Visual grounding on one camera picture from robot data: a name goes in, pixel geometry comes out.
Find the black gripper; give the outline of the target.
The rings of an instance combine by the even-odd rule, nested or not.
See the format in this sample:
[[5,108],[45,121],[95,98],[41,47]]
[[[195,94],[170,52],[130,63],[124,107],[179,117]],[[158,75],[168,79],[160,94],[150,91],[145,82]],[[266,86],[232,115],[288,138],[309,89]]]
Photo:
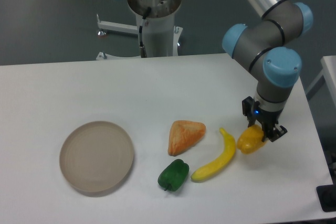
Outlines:
[[254,103],[252,97],[242,100],[242,113],[247,118],[248,127],[253,126],[256,120],[261,124],[264,133],[262,142],[267,140],[274,142],[288,132],[284,126],[278,125],[282,110],[268,111],[263,109],[260,103]]

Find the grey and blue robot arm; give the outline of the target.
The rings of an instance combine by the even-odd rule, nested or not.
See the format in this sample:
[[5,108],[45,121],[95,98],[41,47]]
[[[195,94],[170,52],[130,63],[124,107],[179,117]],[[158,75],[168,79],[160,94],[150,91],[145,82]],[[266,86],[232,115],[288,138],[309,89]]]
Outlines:
[[[182,0],[127,0],[137,19],[140,56],[174,54],[174,15]],[[222,40],[223,49],[258,82],[256,94],[242,102],[249,126],[259,122],[263,140],[275,141],[286,134],[278,119],[302,68],[300,56],[286,43],[313,25],[311,9],[289,0],[248,0],[261,18],[253,28],[232,26]]]

